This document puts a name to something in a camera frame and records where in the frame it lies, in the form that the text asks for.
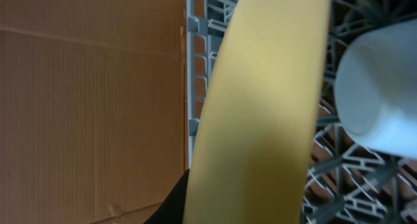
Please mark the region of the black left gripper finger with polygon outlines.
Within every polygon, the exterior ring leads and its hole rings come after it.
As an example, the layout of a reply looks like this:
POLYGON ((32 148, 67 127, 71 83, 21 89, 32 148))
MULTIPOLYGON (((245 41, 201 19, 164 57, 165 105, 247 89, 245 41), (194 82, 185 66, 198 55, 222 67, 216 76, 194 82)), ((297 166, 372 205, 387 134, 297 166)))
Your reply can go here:
POLYGON ((159 208, 143 224, 182 224, 189 174, 187 169, 159 208))

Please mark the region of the white cup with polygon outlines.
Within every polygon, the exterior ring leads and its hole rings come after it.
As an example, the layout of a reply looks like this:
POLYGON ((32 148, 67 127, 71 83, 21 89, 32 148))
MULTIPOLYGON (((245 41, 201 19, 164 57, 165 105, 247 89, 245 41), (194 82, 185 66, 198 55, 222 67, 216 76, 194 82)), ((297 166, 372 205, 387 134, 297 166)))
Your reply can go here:
POLYGON ((416 20, 356 38, 339 63, 334 98, 355 143, 416 158, 416 20))

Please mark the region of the yellow plate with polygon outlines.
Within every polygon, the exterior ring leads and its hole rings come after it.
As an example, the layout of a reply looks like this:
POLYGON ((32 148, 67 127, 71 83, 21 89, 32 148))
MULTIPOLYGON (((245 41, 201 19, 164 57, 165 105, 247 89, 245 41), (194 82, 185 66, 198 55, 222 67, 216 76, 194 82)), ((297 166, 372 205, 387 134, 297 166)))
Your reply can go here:
POLYGON ((331 0, 238 0, 208 84, 185 223, 298 223, 331 0))

